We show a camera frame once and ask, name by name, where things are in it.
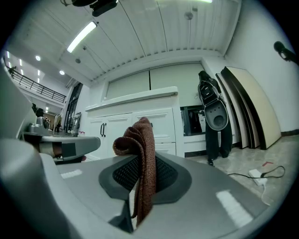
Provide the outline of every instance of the staircase railing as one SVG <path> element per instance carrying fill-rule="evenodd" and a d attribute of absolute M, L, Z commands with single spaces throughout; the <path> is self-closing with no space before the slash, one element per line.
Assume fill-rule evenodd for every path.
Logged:
<path fill-rule="evenodd" d="M 11 76 L 14 79 L 14 82 L 26 87 L 32 91 L 35 91 L 36 93 L 39 93 L 43 96 L 46 96 L 48 98 L 51 98 L 53 100 L 56 100 L 58 102 L 63 103 L 64 99 L 65 99 L 65 95 L 60 94 L 56 91 L 53 91 L 33 80 L 31 80 L 30 78 L 23 76 L 22 74 L 20 74 L 19 72 L 15 71 L 15 70 L 11 70 Z"/>

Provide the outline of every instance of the door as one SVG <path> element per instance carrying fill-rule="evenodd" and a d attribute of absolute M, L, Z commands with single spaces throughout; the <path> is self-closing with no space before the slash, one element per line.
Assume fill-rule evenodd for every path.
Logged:
<path fill-rule="evenodd" d="M 132 123 L 136 123 L 143 116 L 152 123 L 155 143 L 176 141 L 172 108 L 132 113 Z"/>
<path fill-rule="evenodd" d="M 126 129 L 132 126 L 132 114 L 119 114 L 113 116 L 107 116 L 105 118 L 105 140 L 107 148 L 107 157 L 115 157 L 116 154 L 113 151 L 114 141 L 122 137 Z"/>
<path fill-rule="evenodd" d="M 105 138 L 101 135 L 101 125 L 104 123 L 104 119 L 105 117 L 91 118 L 89 122 L 87 136 L 98 137 L 101 140 L 101 146 L 97 150 L 86 155 L 86 157 L 91 160 L 107 158 L 107 147 L 105 145 L 106 141 Z"/>
<path fill-rule="evenodd" d="M 170 155 L 176 155 L 176 144 L 155 144 L 155 150 L 158 153 L 167 153 Z"/>

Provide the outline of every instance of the light fixture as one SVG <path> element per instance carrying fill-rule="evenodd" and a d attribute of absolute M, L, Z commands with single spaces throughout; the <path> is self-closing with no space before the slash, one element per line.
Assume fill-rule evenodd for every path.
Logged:
<path fill-rule="evenodd" d="M 90 33 L 93 29 L 96 28 L 96 24 L 91 21 L 71 42 L 69 47 L 67 48 L 67 51 L 72 53 L 75 47 L 84 39 L 84 37 L 87 36 L 88 33 Z"/>

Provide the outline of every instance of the floor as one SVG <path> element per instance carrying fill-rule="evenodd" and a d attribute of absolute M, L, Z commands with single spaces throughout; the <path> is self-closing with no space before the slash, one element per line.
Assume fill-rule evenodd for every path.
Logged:
<path fill-rule="evenodd" d="M 187 158 L 199 163 L 206 163 L 207 156 L 196 156 Z M 282 165 L 285 168 L 285 175 L 282 178 L 268 178 L 266 190 L 263 195 L 263 201 L 267 204 L 279 200 L 288 192 L 299 169 L 299 135 L 283 137 L 267 150 L 256 149 L 239 149 L 233 148 L 228 158 L 218 157 L 214 161 L 214 166 L 226 174 L 239 173 L 248 175 L 248 171 L 257 169 L 260 172 L 268 172 L 277 166 Z M 278 168 L 267 176 L 280 176 L 283 169 Z M 233 179 L 248 188 L 258 197 L 262 196 L 263 186 L 257 186 L 249 178 L 232 175 Z"/>

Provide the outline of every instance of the towel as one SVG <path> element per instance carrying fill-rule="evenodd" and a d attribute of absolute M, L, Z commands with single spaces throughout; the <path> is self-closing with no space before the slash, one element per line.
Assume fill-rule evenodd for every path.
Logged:
<path fill-rule="evenodd" d="M 152 208 L 151 198 L 156 193 L 155 140 L 151 123 L 142 117 L 132 127 L 127 128 L 123 137 L 113 143 L 116 155 L 138 155 L 142 164 L 142 173 L 135 191 L 134 212 L 137 226 Z"/>

